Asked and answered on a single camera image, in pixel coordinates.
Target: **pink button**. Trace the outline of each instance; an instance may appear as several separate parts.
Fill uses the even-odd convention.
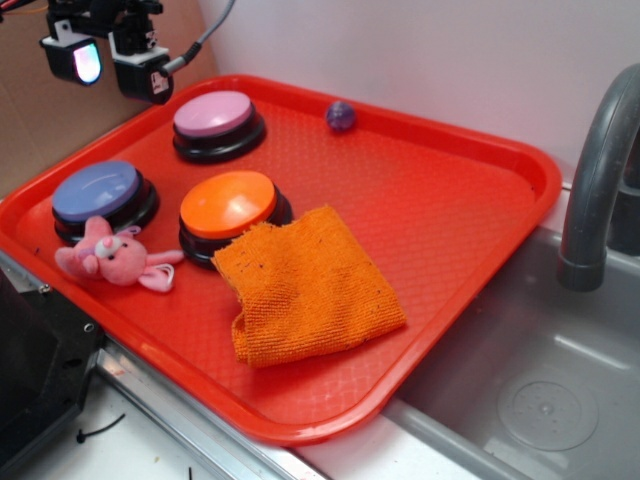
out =
[[[226,133],[251,115],[251,100],[241,92],[205,93],[178,109],[173,121],[183,135],[208,137]]]

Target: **tray rim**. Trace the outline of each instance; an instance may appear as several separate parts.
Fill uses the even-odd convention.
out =
[[[49,281],[54,288],[66,294],[69,299],[74,301],[80,308],[93,312],[92,315],[99,318],[104,318],[105,315],[114,317],[114,312],[107,306],[102,305],[86,292],[74,289],[74,283],[72,281],[66,279],[60,272],[48,266],[45,262],[39,261],[37,256],[34,255],[34,252],[27,252],[26,249],[17,244],[9,235],[7,229],[10,231],[11,225],[15,226],[17,224],[20,213],[24,213],[28,208],[31,208],[34,205],[36,197],[38,198],[38,202],[42,200],[43,195],[40,193],[40,190],[44,189],[46,192],[53,192],[58,184],[57,178],[59,175],[71,174],[85,165],[111,156],[110,152],[116,153],[120,151],[121,148],[115,145],[117,144],[117,141],[114,140],[116,135],[124,135],[125,132],[129,132],[129,134],[131,134],[131,132],[149,133],[166,123],[166,109],[175,112],[185,101],[201,93],[211,91],[214,88],[242,89],[243,91],[251,88],[286,90],[290,98],[288,102],[291,102],[291,99],[300,98],[308,100],[308,102],[305,103],[305,109],[298,111],[321,116],[324,115],[326,106],[338,99],[338,97],[333,95],[251,75],[213,77],[199,82],[178,92],[167,105],[150,107],[145,112],[133,117],[120,127],[108,132],[10,193],[5,200],[0,203],[0,248],[34,275],[43,281]],[[195,366],[183,365],[179,359],[172,358],[173,354],[167,355],[167,357],[162,360],[140,355],[138,347],[147,342],[145,334],[138,327],[133,329],[129,328],[125,339],[126,341],[123,342],[127,349],[130,349],[136,355],[139,355],[140,358],[151,363],[154,368],[159,369],[162,374],[166,375],[182,388],[185,388],[185,384],[192,385],[191,382],[195,382],[196,384],[204,382],[206,383],[207,389],[211,390],[212,383],[215,384],[217,403],[215,408],[212,406],[209,406],[209,408],[220,414],[226,421],[244,433],[262,441],[276,443],[282,446],[298,446],[324,441],[345,430],[360,425],[377,415],[393,395],[395,389],[404,381],[422,358],[424,358],[439,337],[444,334],[448,326],[455,321],[455,318],[457,318],[468,305],[473,296],[486,285],[493,274],[511,256],[513,251],[515,251],[529,233],[533,231],[544,214],[553,206],[561,190],[562,179],[558,167],[547,154],[535,147],[518,141],[367,105],[357,101],[348,99],[345,101],[351,103],[358,112],[358,128],[389,135],[389,132],[397,130],[397,127],[394,127],[394,125],[397,126],[401,124],[404,126],[404,128],[401,129],[402,131],[394,132],[394,135],[391,136],[398,138],[398,135],[400,135],[403,140],[414,143],[418,142],[420,145],[435,149],[439,148],[432,145],[438,144],[438,142],[440,142],[440,144],[446,141],[450,142],[453,138],[457,140],[454,142],[454,146],[458,150],[452,152],[450,149],[447,149],[445,151],[468,158],[472,161],[483,161],[471,156],[474,151],[476,153],[480,152],[482,155],[487,155],[486,152],[492,151],[499,151],[503,154],[508,152],[509,155],[501,158],[499,163],[491,164],[510,170],[525,178],[530,185],[540,185],[540,188],[535,190],[535,203],[528,214],[521,218],[520,225],[512,229],[509,235],[502,237],[494,245],[492,254],[485,258],[471,277],[466,280],[463,285],[465,288],[459,288],[449,301],[447,301],[442,310],[431,319],[430,327],[433,328],[433,322],[437,322],[435,328],[440,332],[437,338],[428,345],[425,345],[419,344],[417,339],[420,335],[417,335],[417,339],[390,365],[383,377],[373,384],[371,390],[363,396],[361,401],[340,415],[327,420],[303,425],[273,422],[261,416],[255,409],[243,403],[232,401],[230,393],[227,392],[224,387],[217,384],[217,382],[212,382],[209,377],[206,377],[206,375],[198,371]],[[431,135],[424,135],[425,129],[428,130]],[[477,286],[470,292],[466,286],[472,283]],[[117,327],[118,320],[112,318],[112,321],[115,322],[115,325],[112,326]],[[123,320],[120,320],[120,322],[121,327],[124,326],[124,324],[127,324],[127,327],[131,327],[131,325]],[[389,378],[393,378],[394,381],[388,382]],[[196,399],[201,402],[203,401],[197,393],[193,393],[191,389],[187,390]]]

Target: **cardboard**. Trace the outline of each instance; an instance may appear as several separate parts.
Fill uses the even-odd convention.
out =
[[[171,58],[205,26],[197,0],[164,0],[152,16]],[[46,5],[36,2],[19,11]],[[39,40],[49,35],[45,13],[6,15],[0,24],[0,198],[148,107],[122,96],[106,40],[98,40],[104,72],[91,87],[55,78]],[[215,75],[209,44],[174,79],[176,90]]]

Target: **orange button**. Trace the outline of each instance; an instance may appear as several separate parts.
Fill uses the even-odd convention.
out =
[[[182,201],[180,218],[200,238],[232,238],[269,218],[276,200],[269,177],[253,171],[228,172],[193,187]]]

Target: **blue button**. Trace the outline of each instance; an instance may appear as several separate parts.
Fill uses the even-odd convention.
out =
[[[53,194],[53,209],[68,222],[106,216],[124,205],[139,184],[138,173],[130,163],[121,160],[97,163],[60,184]]]

